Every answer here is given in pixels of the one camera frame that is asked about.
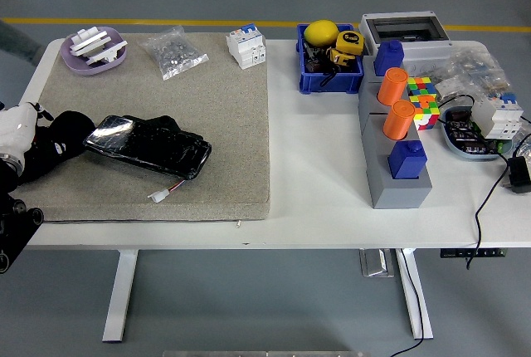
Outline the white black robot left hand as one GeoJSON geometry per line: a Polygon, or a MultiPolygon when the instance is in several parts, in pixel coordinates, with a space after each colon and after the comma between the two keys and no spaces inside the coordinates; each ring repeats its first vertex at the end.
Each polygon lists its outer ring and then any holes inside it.
{"type": "Polygon", "coordinates": [[[26,153],[37,146],[52,145],[58,154],[72,153],[65,141],[53,141],[47,133],[37,133],[37,121],[54,117],[38,103],[21,103],[1,111],[1,160],[23,167],[26,153]]]}

